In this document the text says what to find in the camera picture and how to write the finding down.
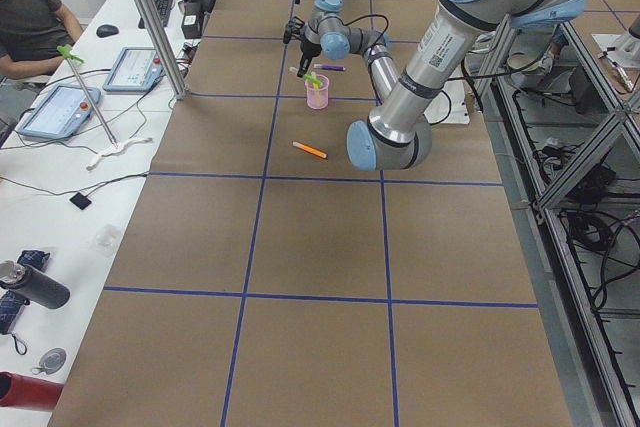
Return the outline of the green highlighter pen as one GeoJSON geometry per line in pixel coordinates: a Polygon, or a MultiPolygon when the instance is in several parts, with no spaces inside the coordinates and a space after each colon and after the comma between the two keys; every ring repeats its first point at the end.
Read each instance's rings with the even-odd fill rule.
{"type": "Polygon", "coordinates": [[[323,86],[323,83],[315,76],[310,74],[304,74],[303,78],[309,82],[315,89],[320,89],[323,86]]]}

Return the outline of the purple highlighter pen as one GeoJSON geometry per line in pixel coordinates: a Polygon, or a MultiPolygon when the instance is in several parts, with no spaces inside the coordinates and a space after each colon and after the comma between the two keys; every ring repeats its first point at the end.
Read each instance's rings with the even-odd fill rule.
{"type": "Polygon", "coordinates": [[[314,69],[319,69],[323,71],[336,71],[336,72],[345,72],[346,67],[343,65],[334,65],[334,64],[323,64],[323,63],[315,63],[313,65],[314,69]]]}

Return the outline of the orange highlighter pen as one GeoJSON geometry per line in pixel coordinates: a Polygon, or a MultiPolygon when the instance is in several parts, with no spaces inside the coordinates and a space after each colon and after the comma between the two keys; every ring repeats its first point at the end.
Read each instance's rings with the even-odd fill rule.
{"type": "Polygon", "coordinates": [[[322,150],[319,150],[315,147],[309,146],[307,144],[301,143],[301,142],[297,142],[297,141],[293,141],[292,142],[292,146],[296,149],[299,149],[301,151],[304,151],[308,154],[311,154],[315,157],[321,158],[321,159],[327,159],[328,158],[328,154],[322,150]]]}

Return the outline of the pink mesh pen holder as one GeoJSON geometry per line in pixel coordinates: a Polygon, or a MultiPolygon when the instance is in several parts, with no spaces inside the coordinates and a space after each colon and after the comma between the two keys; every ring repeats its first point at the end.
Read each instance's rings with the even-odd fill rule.
{"type": "Polygon", "coordinates": [[[313,76],[317,77],[323,83],[323,86],[320,89],[315,89],[305,80],[307,105],[309,108],[315,110],[324,109],[329,104],[330,81],[324,75],[316,74],[313,76]]]}

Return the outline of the black box with label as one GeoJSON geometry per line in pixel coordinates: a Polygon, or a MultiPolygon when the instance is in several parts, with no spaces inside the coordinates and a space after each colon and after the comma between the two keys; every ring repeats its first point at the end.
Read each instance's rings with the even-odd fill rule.
{"type": "Polygon", "coordinates": [[[185,39],[199,39],[208,21],[211,0],[190,0],[180,2],[182,13],[181,30],[185,39]]]}

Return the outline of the far teach pendant tablet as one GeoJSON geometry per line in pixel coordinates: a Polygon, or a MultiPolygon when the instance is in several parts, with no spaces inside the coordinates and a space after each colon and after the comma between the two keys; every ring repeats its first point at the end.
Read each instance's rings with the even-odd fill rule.
{"type": "Polygon", "coordinates": [[[149,92],[164,74],[159,55],[152,47],[123,48],[103,83],[109,93],[149,92]]]}

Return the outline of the teach pendant tablet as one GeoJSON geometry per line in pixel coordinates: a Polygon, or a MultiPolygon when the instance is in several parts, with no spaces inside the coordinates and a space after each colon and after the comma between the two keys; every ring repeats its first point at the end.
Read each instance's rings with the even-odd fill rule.
{"type": "Polygon", "coordinates": [[[92,108],[80,86],[62,84],[49,91],[19,123],[16,132],[36,139],[61,140],[76,133],[92,115],[92,108]]]}
{"type": "Polygon", "coordinates": [[[109,93],[149,92],[164,74],[159,55],[152,47],[123,48],[103,83],[109,93]]]}

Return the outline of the black computer mouse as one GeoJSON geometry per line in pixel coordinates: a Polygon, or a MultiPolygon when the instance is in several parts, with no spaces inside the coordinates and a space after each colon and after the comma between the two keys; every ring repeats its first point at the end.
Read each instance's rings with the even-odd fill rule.
{"type": "Polygon", "coordinates": [[[117,35],[118,33],[119,28],[112,24],[103,24],[96,29],[96,36],[98,38],[107,38],[117,35]]]}

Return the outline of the metal rod with green clip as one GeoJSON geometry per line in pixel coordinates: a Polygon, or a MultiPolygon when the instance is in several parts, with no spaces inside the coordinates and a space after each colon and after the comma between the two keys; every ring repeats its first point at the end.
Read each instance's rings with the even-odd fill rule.
{"type": "Polygon", "coordinates": [[[93,110],[94,114],[97,116],[100,125],[104,129],[105,134],[106,134],[108,140],[111,143],[111,146],[109,148],[107,148],[106,150],[104,150],[101,153],[101,155],[102,156],[110,156],[110,155],[115,155],[115,154],[119,153],[119,143],[118,143],[115,135],[112,133],[111,129],[109,128],[106,120],[104,119],[104,116],[102,115],[102,113],[100,112],[100,110],[98,108],[98,105],[94,101],[89,88],[85,84],[80,72],[78,71],[78,69],[76,67],[75,62],[83,63],[83,60],[80,57],[78,57],[78,56],[76,56],[75,54],[72,53],[72,47],[69,44],[58,46],[57,50],[60,53],[60,55],[63,57],[63,59],[66,61],[66,63],[68,64],[69,68],[71,69],[73,76],[75,77],[76,81],[78,82],[78,85],[81,87],[82,91],[84,92],[85,97],[86,97],[91,109],[93,110]]]}

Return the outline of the near teach pendant tablet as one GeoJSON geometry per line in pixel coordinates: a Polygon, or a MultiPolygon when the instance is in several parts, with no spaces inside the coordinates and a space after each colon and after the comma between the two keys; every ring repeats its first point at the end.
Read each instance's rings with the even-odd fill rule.
{"type": "Polygon", "coordinates": [[[92,108],[80,86],[62,84],[49,91],[19,123],[16,132],[36,139],[61,140],[76,133],[92,115],[92,108]]]}

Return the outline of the small black square device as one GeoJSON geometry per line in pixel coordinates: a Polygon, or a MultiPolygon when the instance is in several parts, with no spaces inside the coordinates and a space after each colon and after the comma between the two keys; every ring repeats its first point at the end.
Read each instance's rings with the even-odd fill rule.
{"type": "Polygon", "coordinates": [[[92,204],[91,199],[80,192],[76,192],[69,201],[79,210],[85,210],[92,204]]]}

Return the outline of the seated person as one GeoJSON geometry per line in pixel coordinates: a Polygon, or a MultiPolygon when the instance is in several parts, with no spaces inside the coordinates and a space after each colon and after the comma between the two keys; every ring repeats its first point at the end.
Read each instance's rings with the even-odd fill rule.
{"type": "Polygon", "coordinates": [[[58,48],[83,32],[61,0],[1,0],[1,74],[12,80],[53,74],[64,61],[58,48]]]}

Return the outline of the black water bottle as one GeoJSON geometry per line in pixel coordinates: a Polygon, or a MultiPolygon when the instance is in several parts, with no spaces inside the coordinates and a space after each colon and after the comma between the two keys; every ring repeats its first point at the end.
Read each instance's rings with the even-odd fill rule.
{"type": "Polygon", "coordinates": [[[70,298],[69,289],[45,273],[9,260],[1,263],[1,287],[48,309],[58,309],[70,298]]]}

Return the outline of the blue folded umbrella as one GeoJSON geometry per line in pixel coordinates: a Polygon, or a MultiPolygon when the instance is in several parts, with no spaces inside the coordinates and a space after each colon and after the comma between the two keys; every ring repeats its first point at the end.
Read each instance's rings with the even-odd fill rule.
{"type": "MultiPolygon", "coordinates": [[[[17,262],[21,265],[44,272],[49,258],[49,252],[42,250],[23,250],[17,262]]],[[[28,305],[30,301],[23,295],[12,290],[3,289],[3,292],[4,294],[1,296],[0,331],[2,335],[7,335],[11,332],[11,328],[22,307],[28,305]]]]}

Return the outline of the red bottle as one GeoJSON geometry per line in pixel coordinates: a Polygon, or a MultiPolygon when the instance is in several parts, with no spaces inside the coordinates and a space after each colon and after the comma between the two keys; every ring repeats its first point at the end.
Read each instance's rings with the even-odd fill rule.
{"type": "Polygon", "coordinates": [[[1,406],[51,412],[64,385],[11,372],[1,373],[1,406]]]}

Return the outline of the aluminium frame post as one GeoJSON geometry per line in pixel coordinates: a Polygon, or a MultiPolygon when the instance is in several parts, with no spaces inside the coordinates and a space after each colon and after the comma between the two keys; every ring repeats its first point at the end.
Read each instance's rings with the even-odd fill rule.
{"type": "Polygon", "coordinates": [[[182,100],[187,92],[184,78],[177,65],[165,27],[161,22],[153,0],[134,0],[140,17],[144,21],[152,44],[159,55],[165,75],[177,100],[182,100]]]}

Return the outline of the round metal keychain tag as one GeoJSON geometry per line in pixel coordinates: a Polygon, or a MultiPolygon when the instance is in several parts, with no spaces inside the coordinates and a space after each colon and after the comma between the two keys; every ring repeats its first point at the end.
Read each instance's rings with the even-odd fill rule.
{"type": "Polygon", "coordinates": [[[66,363],[67,353],[63,348],[52,348],[39,360],[38,369],[47,375],[58,372],[66,363]]]}

